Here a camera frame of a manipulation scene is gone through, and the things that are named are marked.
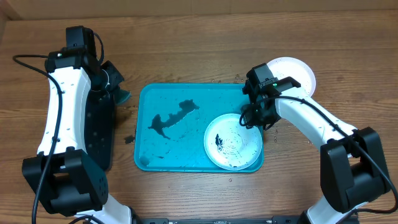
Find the green scouring sponge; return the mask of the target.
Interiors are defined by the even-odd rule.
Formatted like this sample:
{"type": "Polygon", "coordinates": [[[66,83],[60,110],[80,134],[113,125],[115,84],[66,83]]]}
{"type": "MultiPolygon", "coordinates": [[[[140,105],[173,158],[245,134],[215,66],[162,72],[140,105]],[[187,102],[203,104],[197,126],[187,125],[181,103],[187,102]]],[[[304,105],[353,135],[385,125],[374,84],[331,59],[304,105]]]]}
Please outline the green scouring sponge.
{"type": "Polygon", "coordinates": [[[127,102],[128,99],[130,99],[131,92],[127,90],[122,90],[120,89],[120,87],[118,87],[116,90],[114,90],[113,95],[115,104],[121,105],[127,102]]]}

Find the light blue-rimmed plate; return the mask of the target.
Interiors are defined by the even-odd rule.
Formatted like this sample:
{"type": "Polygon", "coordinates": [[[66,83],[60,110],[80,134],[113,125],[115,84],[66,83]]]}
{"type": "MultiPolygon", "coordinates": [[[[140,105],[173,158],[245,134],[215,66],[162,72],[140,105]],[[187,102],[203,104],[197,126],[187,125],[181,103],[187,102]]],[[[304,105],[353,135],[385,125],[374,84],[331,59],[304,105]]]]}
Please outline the light blue-rimmed plate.
{"type": "Polygon", "coordinates": [[[212,163],[225,171],[244,171],[262,162],[264,143],[257,127],[241,126],[240,114],[215,118],[206,128],[203,146],[212,163]]]}

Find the white plate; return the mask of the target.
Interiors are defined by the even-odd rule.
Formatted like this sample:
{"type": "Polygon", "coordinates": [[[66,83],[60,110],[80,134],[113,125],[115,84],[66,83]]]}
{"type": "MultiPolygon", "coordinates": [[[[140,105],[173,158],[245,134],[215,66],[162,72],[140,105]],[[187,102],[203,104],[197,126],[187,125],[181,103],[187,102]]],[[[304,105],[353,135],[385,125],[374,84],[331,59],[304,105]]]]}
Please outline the white plate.
{"type": "Polygon", "coordinates": [[[316,89],[316,78],[313,70],[303,61],[293,57],[279,57],[267,63],[273,76],[279,80],[292,77],[301,84],[309,96],[316,89]]]}

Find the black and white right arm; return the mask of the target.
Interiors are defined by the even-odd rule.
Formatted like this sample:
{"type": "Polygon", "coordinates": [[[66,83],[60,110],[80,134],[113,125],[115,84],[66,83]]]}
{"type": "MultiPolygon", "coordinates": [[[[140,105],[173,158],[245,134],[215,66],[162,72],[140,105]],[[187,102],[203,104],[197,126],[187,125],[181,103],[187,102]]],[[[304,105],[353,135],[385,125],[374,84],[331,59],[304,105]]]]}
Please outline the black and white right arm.
{"type": "Polygon", "coordinates": [[[297,223],[344,223],[360,212],[390,214],[363,206],[397,189],[392,183],[379,135],[370,127],[356,129],[316,103],[292,77],[249,75],[243,87],[250,103],[243,106],[241,126],[265,130],[284,118],[320,152],[322,198],[297,223]]]}

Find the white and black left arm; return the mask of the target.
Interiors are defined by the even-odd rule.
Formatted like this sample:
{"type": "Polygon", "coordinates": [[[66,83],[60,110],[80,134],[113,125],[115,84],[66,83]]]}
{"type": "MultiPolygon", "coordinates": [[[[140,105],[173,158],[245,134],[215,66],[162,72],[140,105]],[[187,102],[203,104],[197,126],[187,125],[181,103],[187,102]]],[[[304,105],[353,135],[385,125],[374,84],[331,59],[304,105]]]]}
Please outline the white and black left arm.
{"type": "Polygon", "coordinates": [[[35,193],[34,206],[74,222],[138,223],[134,210],[109,192],[116,107],[130,98],[123,76],[96,51],[97,33],[66,29],[66,46],[45,56],[50,86],[47,122],[35,157],[22,174],[35,193]]]}

